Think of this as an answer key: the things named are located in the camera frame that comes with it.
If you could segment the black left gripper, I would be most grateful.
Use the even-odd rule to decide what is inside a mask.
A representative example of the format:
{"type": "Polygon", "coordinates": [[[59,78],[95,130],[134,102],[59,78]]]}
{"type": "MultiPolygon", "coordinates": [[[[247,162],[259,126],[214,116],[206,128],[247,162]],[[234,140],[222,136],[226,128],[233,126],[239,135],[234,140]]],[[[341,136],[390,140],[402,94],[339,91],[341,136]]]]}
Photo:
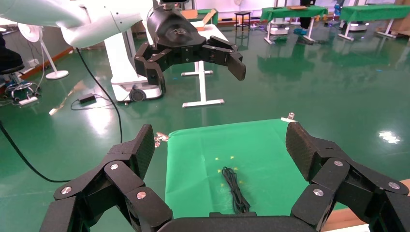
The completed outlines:
{"type": "Polygon", "coordinates": [[[216,36],[208,40],[199,34],[178,10],[157,7],[148,12],[147,29],[153,41],[142,43],[134,56],[138,75],[166,92],[163,72],[174,64],[203,61],[225,66],[239,81],[246,76],[243,56],[236,44],[216,36]]]}

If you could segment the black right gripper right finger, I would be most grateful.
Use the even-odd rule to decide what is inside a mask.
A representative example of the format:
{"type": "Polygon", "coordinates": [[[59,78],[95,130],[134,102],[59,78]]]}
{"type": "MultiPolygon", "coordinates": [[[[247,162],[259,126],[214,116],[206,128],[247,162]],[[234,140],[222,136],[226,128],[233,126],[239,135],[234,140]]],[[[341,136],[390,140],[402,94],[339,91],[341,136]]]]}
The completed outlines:
{"type": "Polygon", "coordinates": [[[291,215],[321,231],[336,203],[347,206],[372,232],[410,229],[409,188],[351,159],[336,143],[287,126],[286,149],[308,186],[291,215]]]}

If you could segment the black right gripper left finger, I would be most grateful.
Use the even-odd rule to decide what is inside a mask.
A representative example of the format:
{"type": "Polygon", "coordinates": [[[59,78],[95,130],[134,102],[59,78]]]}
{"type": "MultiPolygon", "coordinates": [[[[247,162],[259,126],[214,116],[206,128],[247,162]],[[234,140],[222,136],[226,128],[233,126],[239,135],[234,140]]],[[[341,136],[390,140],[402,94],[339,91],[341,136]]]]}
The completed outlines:
{"type": "Polygon", "coordinates": [[[88,232],[116,207],[137,232],[156,232],[173,219],[169,206],[144,182],[154,154],[149,124],[111,147],[99,165],[59,187],[41,224],[43,232],[88,232]]]}

